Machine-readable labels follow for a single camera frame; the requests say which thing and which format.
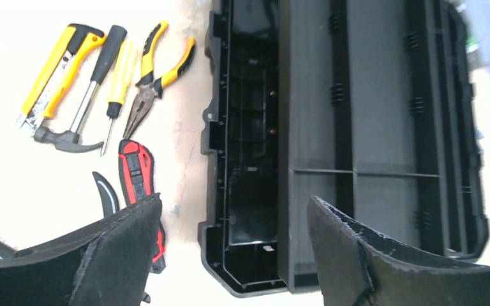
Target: hammer head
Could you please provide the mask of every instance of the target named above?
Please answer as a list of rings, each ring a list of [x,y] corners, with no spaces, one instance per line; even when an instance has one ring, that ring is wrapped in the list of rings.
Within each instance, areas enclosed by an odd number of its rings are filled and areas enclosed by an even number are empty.
[[[100,149],[104,144],[104,142],[99,142],[94,145],[79,145],[80,134],[72,131],[55,133],[45,126],[39,127],[34,132],[34,140],[40,143],[53,143],[57,150],[69,153],[85,153],[93,151]]]

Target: needle-nose pliers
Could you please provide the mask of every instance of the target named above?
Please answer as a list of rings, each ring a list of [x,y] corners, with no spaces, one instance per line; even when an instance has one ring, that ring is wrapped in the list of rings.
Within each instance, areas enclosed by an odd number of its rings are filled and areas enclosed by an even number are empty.
[[[164,89],[176,81],[189,68],[194,58],[196,40],[193,37],[189,37],[185,53],[177,65],[161,77],[155,79],[153,73],[153,55],[155,46],[166,29],[168,29],[168,22],[160,22],[153,31],[149,33],[149,36],[145,41],[142,54],[142,77],[140,81],[136,83],[136,86],[140,91],[132,104],[125,132],[123,133],[124,139],[130,139],[132,137],[132,134],[136,131],[153,106],[155,99],[162,98]]]

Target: claw hammer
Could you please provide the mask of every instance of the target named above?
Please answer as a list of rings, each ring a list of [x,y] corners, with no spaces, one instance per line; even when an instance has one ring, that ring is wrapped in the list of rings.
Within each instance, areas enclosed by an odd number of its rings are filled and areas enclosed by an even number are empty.
[[[79,131],[84,123],[87,111],[93,102],[96,91],[98,90],[98,87],[102,81],[104,81],[108,75],[110,68],[115,62],[119,49],[121,48],[121,44],[125,40],[126,35],[127,31],[118,25],[113,25],[110,29],[93,69],[89,86],[69,130],[62,133],[55,133],[45,126],[40,126],[34,132],[33,138],[36,142],[53,143],[57,150],[69,153],[84,153],[102,147],[104,142],[95,143],[94,145],[79,144]]]

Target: screwdriver shaft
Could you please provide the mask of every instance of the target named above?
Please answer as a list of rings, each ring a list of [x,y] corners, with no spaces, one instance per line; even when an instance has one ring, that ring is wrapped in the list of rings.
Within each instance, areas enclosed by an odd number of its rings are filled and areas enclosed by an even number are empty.
[[[110,135],[112,134],[112,128],[114,127],[114,118],[110,118],[108,125],[108,131],[106,132],[106,136],[104,137],[104,144],[102,145],[102,149],[100,149],[100,157],[103,157],[106,154],[106,148],[108,147],[108,141],[110,140]]]

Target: black toolbox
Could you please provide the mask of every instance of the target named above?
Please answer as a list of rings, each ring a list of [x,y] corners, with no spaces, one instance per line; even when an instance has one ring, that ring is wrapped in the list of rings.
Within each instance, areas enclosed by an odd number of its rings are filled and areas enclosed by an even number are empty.
[[[318,289],[311,196],[424,251],[478,258],[464,23],[440,0],[214,1],[202,262],[235,296]]]

